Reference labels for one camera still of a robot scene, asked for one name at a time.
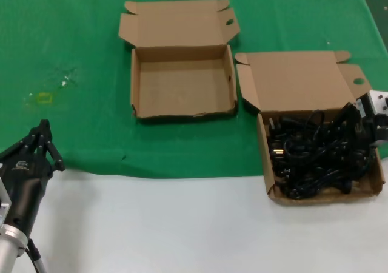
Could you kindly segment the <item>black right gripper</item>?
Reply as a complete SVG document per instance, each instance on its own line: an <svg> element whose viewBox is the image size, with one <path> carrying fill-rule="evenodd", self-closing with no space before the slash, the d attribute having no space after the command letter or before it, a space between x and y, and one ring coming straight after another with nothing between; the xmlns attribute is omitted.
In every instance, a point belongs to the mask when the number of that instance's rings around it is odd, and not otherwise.
<svg viewBox="0 0 388 273"><path fill-rule="evenodd" d="M387 115L362 117L353 103L347 103L334 118L334 131L342 140L366 140L376 148L387 143Z"/></svg>

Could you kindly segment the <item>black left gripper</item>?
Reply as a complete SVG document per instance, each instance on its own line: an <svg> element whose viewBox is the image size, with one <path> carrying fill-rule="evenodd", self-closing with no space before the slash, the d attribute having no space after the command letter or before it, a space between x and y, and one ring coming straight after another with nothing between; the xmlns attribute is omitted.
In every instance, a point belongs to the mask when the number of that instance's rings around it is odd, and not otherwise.
<svg viewBox="0 0 388 273"><path fill-rule="evenodd" d="M27 136L1 152L1 178L11 200L5 224L31 235L39 206L53 171L65 171L62 156L52 141L50 122L40 121Z"/></svg>

